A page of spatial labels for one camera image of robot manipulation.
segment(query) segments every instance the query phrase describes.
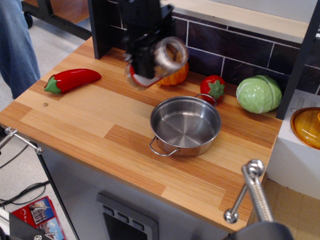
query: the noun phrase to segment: orange pumpkin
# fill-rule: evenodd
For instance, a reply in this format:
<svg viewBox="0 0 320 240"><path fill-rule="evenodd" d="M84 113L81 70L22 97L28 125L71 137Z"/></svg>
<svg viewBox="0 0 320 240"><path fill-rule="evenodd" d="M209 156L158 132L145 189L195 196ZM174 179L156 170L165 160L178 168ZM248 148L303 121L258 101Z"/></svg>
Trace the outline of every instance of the orange pumpkin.
<svg viewBox="0 0 320 240"><path fill-rule="evenodd" d="M175 72L170 76L163 78L157 83L165 86L177 85L179 83L182 83L184 80L186 80L188 72L189 72L189 64L187 62L179 71Z"/></svg>

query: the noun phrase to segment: dark tile wall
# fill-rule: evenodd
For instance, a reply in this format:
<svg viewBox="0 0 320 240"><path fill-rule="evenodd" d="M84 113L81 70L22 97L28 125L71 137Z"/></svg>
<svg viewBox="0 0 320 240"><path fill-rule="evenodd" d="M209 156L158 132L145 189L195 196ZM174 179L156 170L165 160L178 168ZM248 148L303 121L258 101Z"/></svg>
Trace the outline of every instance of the dark tile wall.
<svg viewBox="0 0 320 240"><path fill-rule="evenodd" d="M117 2L114 9L116 47L123 48L124 33L119 22ZM229 83L240 84L254 75L268 75L282 90L287 86L301 45L259 33L174 13L176 34L189 50L190 70L206 76L220 75ZM320 40L308 56L297 89L320 95Z"/></svg>

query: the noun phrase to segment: amber glass lid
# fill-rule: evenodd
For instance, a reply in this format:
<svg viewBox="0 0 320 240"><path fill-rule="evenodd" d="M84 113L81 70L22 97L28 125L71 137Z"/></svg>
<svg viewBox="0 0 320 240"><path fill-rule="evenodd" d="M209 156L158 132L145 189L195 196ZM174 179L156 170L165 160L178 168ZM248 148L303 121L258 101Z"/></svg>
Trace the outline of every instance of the amber glass lid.
<svg viewBox="0 0 320 240"><path fill-rule="evenodd" d="M296 111L291 117L291 128L302 142L320 150L320 107Z"/></svg>

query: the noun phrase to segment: pot handle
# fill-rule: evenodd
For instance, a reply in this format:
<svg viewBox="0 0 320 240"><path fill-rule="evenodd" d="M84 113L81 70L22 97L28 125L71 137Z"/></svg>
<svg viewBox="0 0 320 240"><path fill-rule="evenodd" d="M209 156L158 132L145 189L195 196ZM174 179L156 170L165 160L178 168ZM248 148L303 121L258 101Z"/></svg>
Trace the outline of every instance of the pot handle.
<svg viewBox="0 0 320 240"><path fill-rule="evenodd" d="M159 153L159 152L157 152L156 150L154 150L154 149L152 148L152 146L151 146L152 143L153 143L156 139L157 139L157 136L155 136L155 137L152 139L152 141L150 142L150 144L149 144L150 149L151 149L155 154L157 154L157 155L159 155L159 156L163 156L163 157L169 157L169 156L171 156L172 154L174 154L176 151L180 151L180 148L177 147L177 149L175 149L174 151L172 151L172 152L169 153L169 154Z"/></svg>
<svg viewBox="0 0 320 240"><path fill-rule="evenodd" d="M195 98L197 98L198 96L206 96L208 98L211 98L214 101L214 107L217 105L217 100L215 100L212 96L208 95L208 94L203 94L203 93L199 93L198 95L195 96Z"/></svg>

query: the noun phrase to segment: stainless steel saucepan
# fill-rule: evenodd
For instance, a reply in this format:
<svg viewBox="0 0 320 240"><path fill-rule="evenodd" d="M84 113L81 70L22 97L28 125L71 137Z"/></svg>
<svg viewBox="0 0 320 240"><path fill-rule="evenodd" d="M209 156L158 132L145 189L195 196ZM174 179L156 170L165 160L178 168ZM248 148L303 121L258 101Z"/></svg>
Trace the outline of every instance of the stainless steel saucepan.
<svg viewBox="0 0 320 240"><path fill-rule="evenodd" d="M160 156L197 156L209 149L221 129L221 118L215 108L198 98L205 94L176 96L157 105L151 113L150 124L155 137L151 150ZM164 153L157 152L152 144L157 141Z"/></svg>

